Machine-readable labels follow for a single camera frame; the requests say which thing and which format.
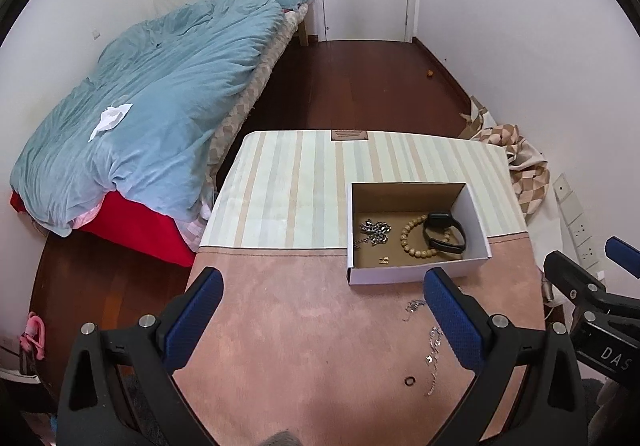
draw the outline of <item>box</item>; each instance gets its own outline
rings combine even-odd
[[[466,250],[462,259],[443,252],[418,259],[402,249],[402,229],[411,220],[433,211],[450,211],[464,228]],[[466,276],[477,272],[491,258],[473,193],[465,183],[353,183],[347,191],[347,213],[350,285],[423,281],[432,267],[442,267],[451,277]],[[391,225],[388,242],[374,246],[362,243],[356,251],[353,242],[366,237],[360,232],[360,224],[367,219]],[[408,242],[416,249],[427,248],[421,226],[409,233]],[[381,257],[388,257],[388,265],[380,264]]]

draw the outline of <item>striped tablecloth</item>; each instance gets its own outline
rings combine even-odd
[[[466,182],[487,236],[527,230],[501,147],[407,133],[332,142],[329,130],[263,131],[244,138],[200,246],[346,247],[353,182]]]

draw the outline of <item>smartwatch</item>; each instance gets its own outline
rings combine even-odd
[[[431,238],[428,229],[447,229],[455,227],[460,235],[462,235],[462,243],[449,243],[448,241],[436,240]],[[437,251],[450,252],[453,254],[462,254],[466,249],[466,235],[462,225],[448,211],[429,213],[427,219],[422,224],[422,235],[424,241],[431,249]]]

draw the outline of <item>checkered bag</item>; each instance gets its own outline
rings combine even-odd
[[[549,189],[549,170],[543,155],[520,135],[516,124],[499,124],[480,130],[474,140],[505,149],[511,184],[520,209],[525,217],[533,215]]]

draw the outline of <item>beaded bracelet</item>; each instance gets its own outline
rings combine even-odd
[[[412,229],[414,227],[417,227],[418,225],[421,225],[421,223],[423,223],[426,219],[427,215],[423,215],[421,217],[418,217],[417,219],[413,219],[406,226],[404,226],[404,228],[402,229],[402,234],[400,235],[400,244],[402,245],[404,252],[408,253],[409,256],[413,256],[414,258],[431,258],[433,256],[436,256],[438,252],[435,249],[426,249],[424,251],[421,251],[420,249],[414,249],[413,247],[409,247],[406,242],[406,239]],[[444,231],[443,241],[449,241],[449,238],[451,238],[451,229],[447,228]]]

